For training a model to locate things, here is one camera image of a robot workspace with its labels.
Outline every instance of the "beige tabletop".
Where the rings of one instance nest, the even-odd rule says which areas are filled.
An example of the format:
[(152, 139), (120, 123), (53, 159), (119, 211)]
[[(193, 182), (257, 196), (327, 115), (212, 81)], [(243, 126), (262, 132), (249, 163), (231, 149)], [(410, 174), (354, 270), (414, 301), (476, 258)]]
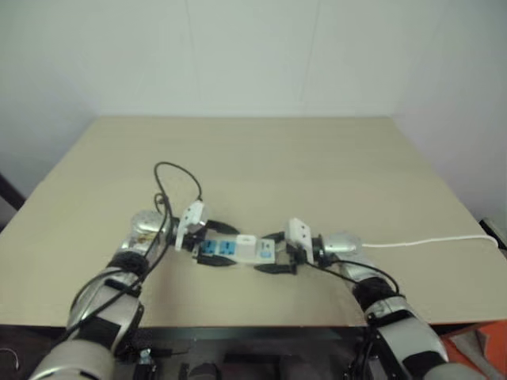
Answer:
[[(190, 169), (212, 217), (244, 233), (347, 230), (367, 243), (480, 234), (389, 119), (100, 118), (0, 235), (0, 324), (64, 325), (77, 290), (151, 209), (158, 161)], [(196, 196), (162, 170), (177, 215)], [(507, 263), (489, 241), (365, 249), (432, 323), (507, 318)], [(143, 326), (359, 325), (343, 282), (313, 268), (209, 268), (170, 250), (145, 282)]]

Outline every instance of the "wooden table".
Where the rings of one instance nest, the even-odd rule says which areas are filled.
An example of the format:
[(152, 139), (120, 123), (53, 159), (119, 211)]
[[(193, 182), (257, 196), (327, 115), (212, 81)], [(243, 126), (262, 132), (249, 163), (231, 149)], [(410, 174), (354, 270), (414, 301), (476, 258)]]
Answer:
[[(0, 235), (0, 324), (66, 323), (76, 291), (109, 262), (130, 218), (153, 207), (161, 160), (190, 169), (212, 217), (245, 233), (282, 230), (294, 216), (314, 234), (347, 230), (368, 243), (482, 232), (386, 118), (104, 117)], [(175, 169), (162, 175), (180, 215), (194, 183)], [(507, 263), (489, 241), (366, 253), (431, 323), (507, 318)], [(313, 268), (209, 268), (172, 250), (141, 300), (145, 327), (363, 324), (343, 282)]]

